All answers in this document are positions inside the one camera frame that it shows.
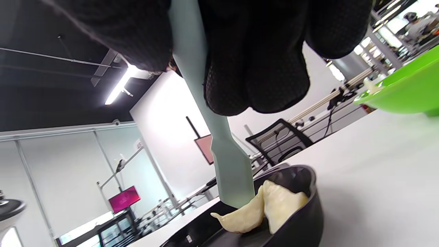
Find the pale yellow dough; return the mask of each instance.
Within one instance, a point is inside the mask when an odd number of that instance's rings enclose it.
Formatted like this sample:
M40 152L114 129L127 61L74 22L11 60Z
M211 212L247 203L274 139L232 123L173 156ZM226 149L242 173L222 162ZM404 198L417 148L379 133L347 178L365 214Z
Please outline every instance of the pale yellow dough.
M258 194L245 206L225 216L217 213L210 215L217 218L226 231L234 233L250 232L261 225L264 218L263 187Z
M266 180L263 185L265 215L274 234L293 213L302 208L308 201L305 193L294 194L290 190Z

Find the security camera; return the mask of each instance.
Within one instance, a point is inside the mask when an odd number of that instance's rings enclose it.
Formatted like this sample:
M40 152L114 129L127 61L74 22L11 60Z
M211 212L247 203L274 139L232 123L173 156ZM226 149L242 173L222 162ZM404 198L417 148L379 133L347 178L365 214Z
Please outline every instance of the security camera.
M115 120L113 120L112 124L114 124L114 125L116 125L116 126L119 126L119 125L120 125L120 121L119 121L119 119L115 119Z

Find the pink screen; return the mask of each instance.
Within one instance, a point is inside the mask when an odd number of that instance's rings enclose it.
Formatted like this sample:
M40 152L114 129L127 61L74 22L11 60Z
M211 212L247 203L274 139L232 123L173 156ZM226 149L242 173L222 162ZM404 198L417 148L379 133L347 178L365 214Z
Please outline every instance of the pink screen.
M208 135L205 137L201 137L200 139L195 140L195 143L198 145L198 148L203 153L209 164L213 164L213 156L210 151L210 146L212 145L212 135Z
M113 213L116 214L138 202L139 200L139 194L137 193L136 188L132 186L110 198L108 201L113 208Z

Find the gloved hand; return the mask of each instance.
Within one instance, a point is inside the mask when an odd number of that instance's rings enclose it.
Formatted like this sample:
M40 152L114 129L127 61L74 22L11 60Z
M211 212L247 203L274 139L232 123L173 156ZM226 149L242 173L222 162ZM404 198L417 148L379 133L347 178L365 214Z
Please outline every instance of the gloved hand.
M172 58L171 0L43 0L139 69L165 71ZM215 113L252 107L277 113L310 82L304 40L324 58L361 42L374 0L198 0L209 54L204 95Z
M310 87L303 41L324 58L348 55L364 38L374 0L198 3L209 45L206 103L233 116L249 106L277 113L301 101Z

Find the chair backrest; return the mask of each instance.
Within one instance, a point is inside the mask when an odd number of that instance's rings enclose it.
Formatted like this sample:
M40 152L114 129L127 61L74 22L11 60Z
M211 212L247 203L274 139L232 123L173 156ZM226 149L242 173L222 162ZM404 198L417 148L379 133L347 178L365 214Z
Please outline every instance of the chair backrest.
M245 140L258 149L272 166L313 144L305 134L283 119Z

